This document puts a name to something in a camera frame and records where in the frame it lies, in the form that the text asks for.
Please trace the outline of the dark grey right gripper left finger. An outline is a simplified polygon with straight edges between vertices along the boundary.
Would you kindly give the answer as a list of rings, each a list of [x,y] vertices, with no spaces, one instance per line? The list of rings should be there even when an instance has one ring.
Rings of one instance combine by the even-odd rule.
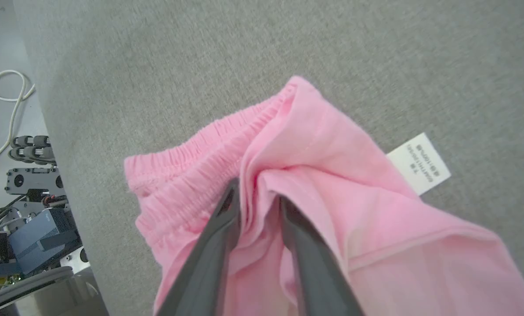
[[[239,180],[228,182],[158,316],[221,316],[228,279],[228,258],[241,230]]]

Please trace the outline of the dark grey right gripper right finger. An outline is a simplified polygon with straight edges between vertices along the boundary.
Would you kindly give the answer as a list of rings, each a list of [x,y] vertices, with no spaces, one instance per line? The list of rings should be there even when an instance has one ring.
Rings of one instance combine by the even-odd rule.
[[[291,252],[300,316],[363,316],[338,260],[314,224],[287,197],[279,199],[282,238]]]

